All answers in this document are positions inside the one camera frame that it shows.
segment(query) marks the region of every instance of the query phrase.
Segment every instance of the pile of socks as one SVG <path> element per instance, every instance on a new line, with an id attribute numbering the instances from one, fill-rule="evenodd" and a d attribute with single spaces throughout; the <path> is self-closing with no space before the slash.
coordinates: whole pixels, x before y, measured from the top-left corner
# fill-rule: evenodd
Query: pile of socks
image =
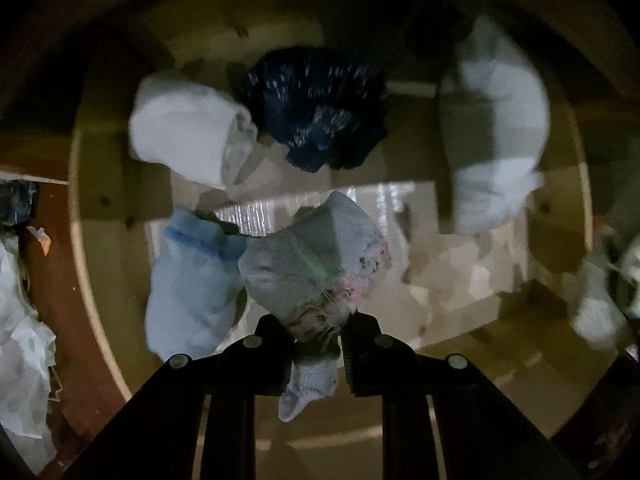
<path id="1" fill-rule="evenodd" d="M 386 240 L 358 205 L 334 191 L 290 227 L 261 238 L 227 235 L 179 207 L 164 237 L 146 310 L 151 351 L 162 360 L 212 355 L 245 287 L 296 339 L 281 420 L 333 394 L 338 335 L 391 265 Z"/>

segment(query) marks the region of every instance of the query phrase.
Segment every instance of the crumpled plastic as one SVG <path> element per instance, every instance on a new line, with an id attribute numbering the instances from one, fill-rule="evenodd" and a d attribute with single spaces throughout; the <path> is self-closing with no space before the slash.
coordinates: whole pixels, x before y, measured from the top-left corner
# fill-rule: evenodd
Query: crumpled plastic
<path id="1" fill-rule="evenodd" d="M 258 127 L 290 147 L 287 162 L 309 173 L 357 168 L 387 135 L 383 73 L 325 47 L 269 52 L 241 93 Z"/>
<path id="2" fill-rule="evenodd" d="M 40 456 L 36 468 L 42 468 L 48 462 L 43 455 L 55 456 L 46 416 L 56 336 L 38 321 L 22 290 L 18 238 L 2 234 L 0 242 L 0 424 L 18 450 Z M 33 469 L 31 456 L 23 458 Z"/>
<path id="3" fill-rule="evenodd" d="M 0 180 L 0 223 L 14 226 L 32 218 L 38 184 L 25 180 Z"/>

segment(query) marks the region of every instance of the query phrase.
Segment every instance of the wooden panel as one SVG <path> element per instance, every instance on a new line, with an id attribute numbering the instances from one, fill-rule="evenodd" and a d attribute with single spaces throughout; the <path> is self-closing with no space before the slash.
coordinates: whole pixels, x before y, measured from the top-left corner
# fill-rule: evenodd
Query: wooden panel
<path id="1" fill-rule="evenodd" d="M 67 33 L 126 0 L 35 0 L 0 48 L 0 116 Z"/>
<path id="2" fill-rule="evenodd" d="M 66 182 L 71 136 L 0 134 L 0 171 Z"/>
<path id="3" fill-rule="evenodd" d="M 144 246 L 143 223 L 132 214 L 146 195 L 134 176 L 143 165 L 130 159 L 126 142 L 133 97 L 147 71 L 116 43 L 100 50 L 78 108 L 70 158 L 79 286 L 100 351 L 127 400 L 159 366 L 145 343 L 150 271 L 146 251 L 137 250 Z"/>
<path id="4" fill-rule="evenodd" d="M 30 300 L 56 334 L 56 371 L 63 385 L 62 411 L 73 430 L 93 438 L 124 405 L 95 342 L 74 267 L 67 210 L 67 186 L 40 184 L 36 217 L 52 240 L 45 256 L 36 238 L 22 236 L 30 277 Z"/>

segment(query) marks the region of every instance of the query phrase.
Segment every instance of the rolled sock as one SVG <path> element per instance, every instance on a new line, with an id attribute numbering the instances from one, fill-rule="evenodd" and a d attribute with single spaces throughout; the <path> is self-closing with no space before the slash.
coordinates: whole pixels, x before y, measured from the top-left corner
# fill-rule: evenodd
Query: rolled sock
<path id="1" fill-rule="evenodd" d="M 338 357 L 340 349 L 334 342 L 331 350 L 322 355 L 299 355 L 294 359 L 289 384 L 278 402 L 278 416 L 282 422 L 293 420 L 311 401 L 335 393 Z"/>
<path id="2" fill-rule="evenodd" d="M 292 226 L 254 238 L 239 261 L 249 295 L 302 342 L 339 333 L 389 266 L 379 229 L 337 191 Z"/>
<path id="3" fill-rule="evenodd" d="M 489 17 L 456 46 L 440 83 L 438 116 L 452 172 L 458 234 L 499 227 L 542 184 L 535 172 L 550 118 L 542 78 Z"/>
<path id="4" fill-rule="evenodd" d="M 129 119 L 135 157 L 219 189 L 235 182 L 257 133 L 244 106 L 177 70 L 142 80 Z"/>
<path id="5" fill-rule="evenodd" d="M 238 259 L 246 239 L 225 235 L 219 225 L 182 207 L 164 237 L 166 247 L 151 273 L 146 344 L 162 361 L 178 353 L 194 359 L 212 355 L 236 314 L 242 289 Z"/>
<path id="6" fill-rule="evenodd" d="M 578 271 L 579 291 L 570 304 L 569 322 L 575 333 L 598 351 L 615 351 L 633 341 L 631 327 L 609 290 L 612 272 L 617 272 L 608 248 L 617 246 L 610 228 L 598 233 L 594 250 Z"/>

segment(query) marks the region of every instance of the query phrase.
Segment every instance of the screw head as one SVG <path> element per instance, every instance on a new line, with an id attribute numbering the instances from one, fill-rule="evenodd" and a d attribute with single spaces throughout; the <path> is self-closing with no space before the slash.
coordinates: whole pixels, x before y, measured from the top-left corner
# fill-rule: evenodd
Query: screw head
<path id="1" fill-rule="evenodd" d="M 259 335 L 248 335 L 242 339 L 245 348 L 258 348 L 262 344 L 262 338 Z"/>
<path id="2" fill-rule="evenodd" d="M 394 345 L 394 339 L 387 334 L 380 334 L 373 342 L 381 348 L 391 348 Z"/>
<path id="3" fill-rule="evenodd" d="M 453 354 L 447 358 L 447 363 L 451 368 L 455 368 L 456 370 L 464 370 L 466 366 L 469 364 L 469 361 L 460 354 Z"/>
<path id="4" fill-rule="evenodd" d="M 169 366 L 175 370 L 178 368 L 184 368 L 188 363 L 189 357 L 185 354 L 176 354 L 169 358 Z"/>

